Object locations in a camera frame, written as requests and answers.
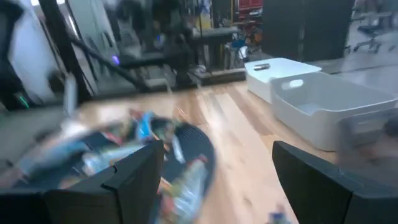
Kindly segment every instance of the purple light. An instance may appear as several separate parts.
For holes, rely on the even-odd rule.
[[[112,55],[112,59],[113,59],[113,61],[115,62],[116,65],[119,65],[119,64],[120,64],[120,61],[119,61],[118,56]]]

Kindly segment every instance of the white storage tub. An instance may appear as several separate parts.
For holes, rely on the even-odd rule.
[[[268,64],[269,68],[255,69],[259,65]],[[271,84],[273,78],[289,77],[304,73],[319,72],[320,67],[307,65],[286,58],[272,58],[244,64],[248,89],[263,100],[271,103]]]
[[[341,118],[387,110],[397,103],[393,95],[322,72],[274,79],[271,85],[271,108],[277,118],[324,151],[337,149],[336,123]]]

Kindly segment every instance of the white lid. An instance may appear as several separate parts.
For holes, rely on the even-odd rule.
[[[265,70],[255,71],[256,65],[268,63],[270,67]],[[272,58],[244,64],[248,75],[263,82],[268,82],[271,78],[289,77],[312,72],[319,72],[322,68],[306,63],[296,62],[286,58]]]

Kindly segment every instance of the white wall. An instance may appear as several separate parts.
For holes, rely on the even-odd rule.
[[[47,76],[57,69],[57,63],[30,0],[19,2],[25,13],[14,31],[10,61],[28,95],[47,101],[55,97]]]

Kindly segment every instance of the black cabinet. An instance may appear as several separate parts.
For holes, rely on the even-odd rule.
[[[264,0],[262,51],[298,61],[344,56],[354,0]]]

